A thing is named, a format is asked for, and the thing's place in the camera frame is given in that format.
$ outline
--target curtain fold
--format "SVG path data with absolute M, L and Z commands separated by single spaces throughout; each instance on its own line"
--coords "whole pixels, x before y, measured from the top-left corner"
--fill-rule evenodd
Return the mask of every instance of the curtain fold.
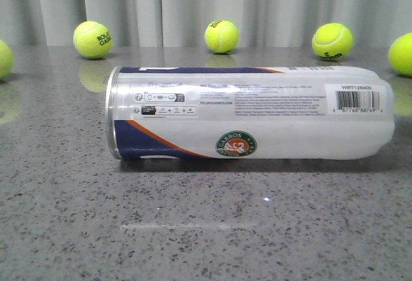
M 69 45 L 85 20 L 106 25 L 116 46 L 205 46 L 215 19 L 233 21 L 240 47 L 310 46 L 327 22 L 341 22 L 357 46 L 389 46 L 412 32 L 411 0 L 0 0 L 0 39 Z

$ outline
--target orange stripe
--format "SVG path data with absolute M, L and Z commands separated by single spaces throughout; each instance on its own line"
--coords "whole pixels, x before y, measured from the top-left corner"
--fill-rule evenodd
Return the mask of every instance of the orange stripe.
M 144 126 L 142 126 L 141 124 L 137 123 L 137 122 L 134 121 L 134 120 L 126 120 L 126 122 L 129 123 L 130 125 L 132 125 L 133 127 L 137 128 L 137 129 L 138 129 L 139 131 L 141 131 L 142 133 L 145 133 L 147 136 L 152 137 L 152 138 L 155 139 L 156 141 L 161 142 L 162 144 L 165 144 L 166 146 L 168 146 L 168 147 L 170 147 L 170 148 L 179 150 L 180 152 L 188 153 L 188 154 L 190 154 L 190 155 L 194 155 L 194 156 L 196 156 L 196 157 L 206 157 L 206 158 L 210 158 L 210 157 L 207 157 L 206 155 L 198 154 L 198 153 L 195 153 L 195 152 L 192 152 L 192 151 L 183 149 L 183 148 L 181 148 L 181 147 L 179 147 L 179 146 L 177 146 L 177 145 L 175 145 L 175 144 L 173 144 L 173 143 L 165 140 L 164 138 L 161 138 L 159 135 L 157 135 L 157 134 L 149 131 L 147 128 L 145 128 Z
M 264 67 L 254 67 L 254 68 L 257 68 L 258 70 L 266 70 L 266 71 L 271 72 L 271 73 L 284 73 L 280 70 L 271 70 L 270 68 L 264 68 Z

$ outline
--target circular logo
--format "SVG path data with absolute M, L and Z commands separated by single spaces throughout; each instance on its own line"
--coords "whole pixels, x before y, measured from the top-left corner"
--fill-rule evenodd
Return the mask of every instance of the circular logo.
M 230 131 L 219 138 L 216 151 L 226 157 L 244 157 L 257 148 L 256 140 L 245 131 Z

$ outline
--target gray countertop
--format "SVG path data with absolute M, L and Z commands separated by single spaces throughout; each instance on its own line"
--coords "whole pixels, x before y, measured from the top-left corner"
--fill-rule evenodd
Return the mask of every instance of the gray countertop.
M 359 160 L 126 162 L 105 134 L 117 65 L 359 66 L 400 80 L 410 100 L 412 79 L 395 77 L 387 48 L 339 63 L 310 48 L 114 48 L 97 61 L 70 46 L 12 49 L 0 280 L 412 280 L 411 116 Z

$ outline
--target label icon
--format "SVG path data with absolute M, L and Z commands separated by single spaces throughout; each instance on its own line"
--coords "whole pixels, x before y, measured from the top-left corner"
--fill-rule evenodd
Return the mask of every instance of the label icon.
M 219 138 L 216 151 L 226 157 L 244 157 L 257 148 L 256 140 L 245 131 L 230 131 Z

